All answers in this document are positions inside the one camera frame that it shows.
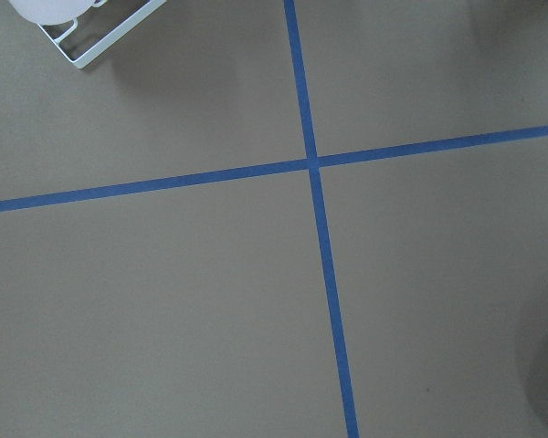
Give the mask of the long blue tape strip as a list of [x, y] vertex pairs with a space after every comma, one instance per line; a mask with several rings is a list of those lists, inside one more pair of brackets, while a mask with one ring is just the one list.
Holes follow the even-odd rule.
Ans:
[[341, 303], [335, 275], [332, 244], [321, 181], [320, 157], [317, 151], [311, 115], [311, 103], [300, 41], [299, 22], [295, 3], [291, 0], [285, 0], [283, 6], [290, 42], [290, 53], [299, 104], [301, 130], [311, 187], [311, 199], [321, 254], [321, 268], [325, 284], [335, 361], [342, 397], [343, 418], [345, 421], [346, 434], [349, 437], [358, 437], [360, 432], [353, 397], [353, 384], [344, 336]]

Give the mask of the crossing blue tape strip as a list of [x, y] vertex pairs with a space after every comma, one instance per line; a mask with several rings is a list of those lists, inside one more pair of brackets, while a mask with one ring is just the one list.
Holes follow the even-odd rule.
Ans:
[[[408, 155], [465, 149], [470, 147], [492, 145], [510, 141], [524, 141], [543, 137], [548, 137], [548, 125], [518, 130], [483, 133], [452, 139], [413, 142], [363, 151], [349, 151], [324, 155], [315, 160], [315, 165], [319, 167], [333, 167], [344, 164], [379, 161]], [[21, 198], [0, 200], [0, 213], [63, 203], [78, 203], [109, 197], [162, 191], [179, 187], [248, 179], [271, 174], [308, 171], [313, 168], [314, 165], [310, 164], [308, 160], [299, 159], [250, 165], [211, 172], [193, 173], [140, 182], [126, 182], [59, 193], [39, 194]]]

